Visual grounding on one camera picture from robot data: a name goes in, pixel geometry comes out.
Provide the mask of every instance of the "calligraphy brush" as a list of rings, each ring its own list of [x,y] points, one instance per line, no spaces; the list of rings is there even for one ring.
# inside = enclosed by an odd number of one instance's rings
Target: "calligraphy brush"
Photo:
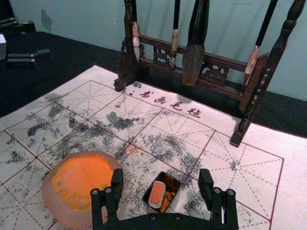
[[[254,50],[251,53],[250,58],[248,60],[246,68],[245,68],[243,87],[246,86],[248,79],[249,79],[250,75],[252,74],[252,72],[255,68],[257,58],[259,56],[260,47],[261,47],[262,41],[264,39],[265,33],[266,33],[266,31],[269,27],[269,24],[270,24],[271,18],[273,16],[277,1],[278,0],[271,0],[271,2],[269,4],[269,7],[268,7],[267,13],[264,17],[264,20],[263,20],[263,23],[262,23],[256,44],[255,44],[255,47],[254,47]]]
[[[189,36],[186,51],[183,56],[182,84],[192,86],[199,77],[205,57],[204,42],[208,30],[209,0],[195,0],[195,5],[189,25]]]
[[[172,70],[174,70],[176,67],[176,55],[177,55],[177,48],[178,48],[179,13],[180,13],[180,0],[175,0],[173,37],[172,37],[172,48],[171,48],[171,69]]]
[[[140,61],[140,31],[138,25],[138,15],[136,9],[136,0],[131,0],[131,10],[132,10],[132,35],[133,35],[133,47],[134,54],[137,61]]]

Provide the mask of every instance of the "brush rack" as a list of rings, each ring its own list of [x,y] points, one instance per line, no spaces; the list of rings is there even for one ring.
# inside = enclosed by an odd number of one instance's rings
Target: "brush rack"
[[[132,41],[132,12],[131,0],[125,1],[125,38],[119,55],[118,78],[114,82],[115,90],[121,91],[127,85],[144,76],[144,69],[157,69],[161,72],[182,78],[182,69],[176,67],[171,70],[171,43],[152,37],[140,35],[140,61],[134,55]],[[252,122],[268,85],[274,75],[278,63],[287,46],[288,38],[296,25],[306,0],[294,0],[281,29],[280,35],[269,53],[259,56],[253,73],[244,91],[225,84],[230,69],[245,71],[246,62],[206,53],[200,75],[196,84],[212,91],[222,93],[240,101],[239,109],[243,113],[242,120],[231,137],[230,143],[239,146],[250,123]],[[145,57],[144,45],[153,47],[153,60]],[[184,54],[185,47],[178,46],[177,53]]]

